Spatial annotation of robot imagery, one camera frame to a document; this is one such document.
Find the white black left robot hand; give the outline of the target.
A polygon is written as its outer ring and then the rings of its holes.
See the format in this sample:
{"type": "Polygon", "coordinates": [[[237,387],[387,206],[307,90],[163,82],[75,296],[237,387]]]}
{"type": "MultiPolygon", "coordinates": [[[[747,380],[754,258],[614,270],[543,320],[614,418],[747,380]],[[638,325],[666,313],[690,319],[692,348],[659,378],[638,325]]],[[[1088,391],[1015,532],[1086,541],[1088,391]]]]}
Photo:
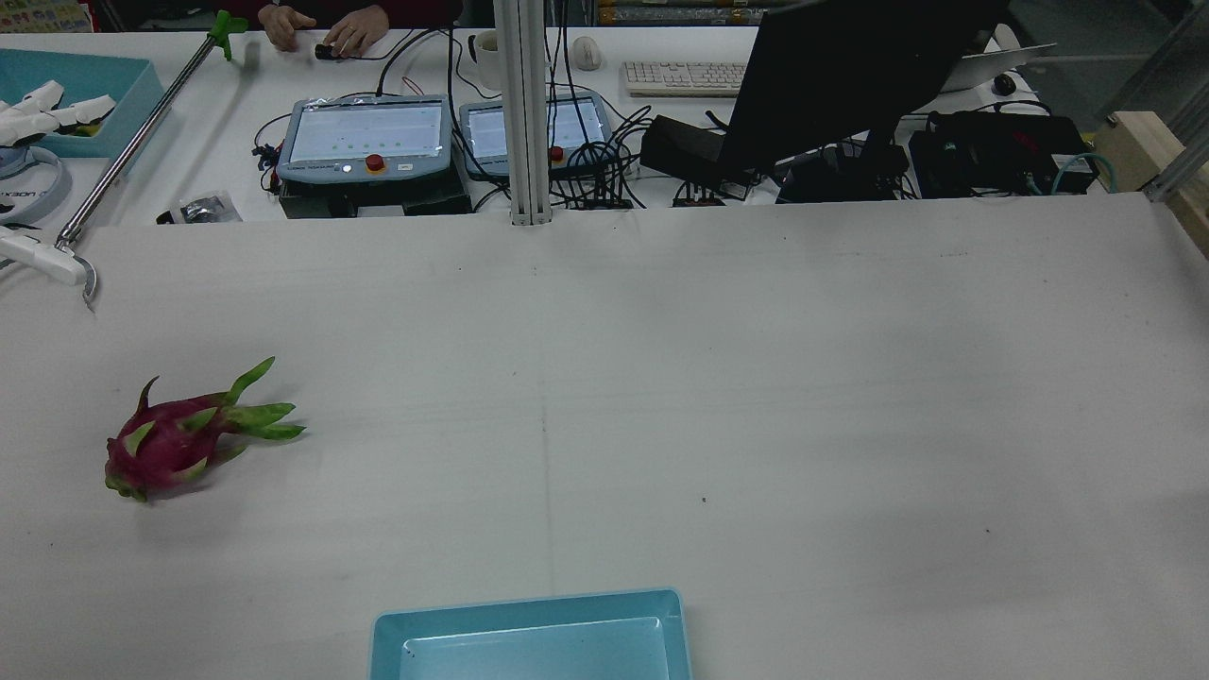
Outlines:
{"type": "Polygon", "coordinates": [[[44,194],[36,191],[27,203],[16,204],[12,198],[2,197],[2,266],[18,263],[52,280],[77,286],[87,280],[88,265],[27,235],[27,229],[56,211],[73,194],[73,174],[60,156],[35,145],[35,142],[52,132],[100,122],[112,113],[116,102],[105,94],[60,108],[58,104],[63,96],[64,87],[56,80],[48,80],[39,90],[27,92],[19,102],[11,105],[2,103],[1,177],[13,179],[36,166],[46,166],[54,172],[50,188],[44,194]]]}

